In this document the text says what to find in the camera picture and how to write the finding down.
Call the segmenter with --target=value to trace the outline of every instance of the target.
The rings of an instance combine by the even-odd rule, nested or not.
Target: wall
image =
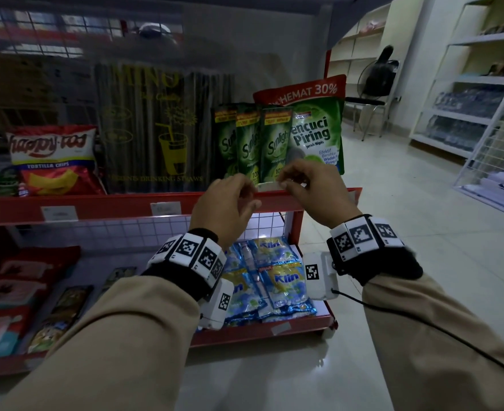
[[[465,0],[425,0],[391,109],[390,122],[411,130],[427,98]]]

